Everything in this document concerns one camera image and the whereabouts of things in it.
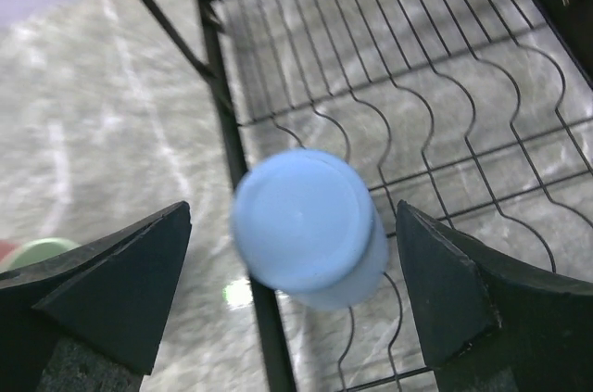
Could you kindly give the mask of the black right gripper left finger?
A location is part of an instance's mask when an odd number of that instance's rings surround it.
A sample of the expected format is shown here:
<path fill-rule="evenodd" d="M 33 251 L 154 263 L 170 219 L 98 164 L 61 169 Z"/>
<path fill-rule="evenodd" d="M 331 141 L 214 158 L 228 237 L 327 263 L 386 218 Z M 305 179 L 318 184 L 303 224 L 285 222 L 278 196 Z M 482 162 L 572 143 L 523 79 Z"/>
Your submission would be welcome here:
<path fill-rule="evenodd" d="M 155 365 L 190 234 L 181 201 L 2 272 L 2 390 L 139 390 Z"/>

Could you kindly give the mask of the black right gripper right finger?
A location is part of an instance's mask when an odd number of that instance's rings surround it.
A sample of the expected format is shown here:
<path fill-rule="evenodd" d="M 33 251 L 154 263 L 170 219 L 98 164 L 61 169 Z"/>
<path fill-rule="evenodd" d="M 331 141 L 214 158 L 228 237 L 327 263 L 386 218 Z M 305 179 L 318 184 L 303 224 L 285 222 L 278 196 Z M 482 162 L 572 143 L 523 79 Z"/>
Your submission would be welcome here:
<path fill-rule="evenodd" d="M 397 250 L 439 390 L 591 390 L 591 283 L 509 257 L 405 201 Z"/>

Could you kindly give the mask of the small green plastic tumbler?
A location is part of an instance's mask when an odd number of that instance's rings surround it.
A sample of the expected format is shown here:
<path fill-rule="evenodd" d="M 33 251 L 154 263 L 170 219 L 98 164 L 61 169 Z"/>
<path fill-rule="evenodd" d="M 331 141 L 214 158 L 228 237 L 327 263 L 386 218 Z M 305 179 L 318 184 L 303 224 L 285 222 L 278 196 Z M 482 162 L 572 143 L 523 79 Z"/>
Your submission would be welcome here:
<path fill-rule="evenodd" d="M 12 249 L 1 260 L 1 271 L 7 272 L 51 259 L 81 245 L 66 238 L 48 237 L 30 241 Z"/>

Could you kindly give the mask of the pink plastic tumbler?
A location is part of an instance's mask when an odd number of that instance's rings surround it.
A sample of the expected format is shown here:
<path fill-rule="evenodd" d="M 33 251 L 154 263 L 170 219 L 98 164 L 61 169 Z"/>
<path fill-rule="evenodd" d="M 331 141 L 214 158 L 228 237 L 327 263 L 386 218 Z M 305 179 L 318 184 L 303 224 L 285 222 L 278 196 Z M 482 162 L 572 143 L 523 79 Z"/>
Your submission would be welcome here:
<path fill-rule="evenodd" d="M 0 241 L 0 272 L 7 272 L 13 269 L 18 251 L 18 244 L 7 240 Z"/>

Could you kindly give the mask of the blue plastic tumbler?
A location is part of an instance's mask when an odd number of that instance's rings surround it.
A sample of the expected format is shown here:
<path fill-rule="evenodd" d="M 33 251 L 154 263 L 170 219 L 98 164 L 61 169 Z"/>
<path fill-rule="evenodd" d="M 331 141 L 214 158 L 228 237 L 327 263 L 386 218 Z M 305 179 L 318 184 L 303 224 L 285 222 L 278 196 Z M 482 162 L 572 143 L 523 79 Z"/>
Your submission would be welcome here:
<path fill-rule="evenodd" d="M 316 310 L 372 297 L 389 261 L 365 182 L 321 150 L 291 149 L 250 170 L 234 192 L 231 229 L 252 278 Z"/>

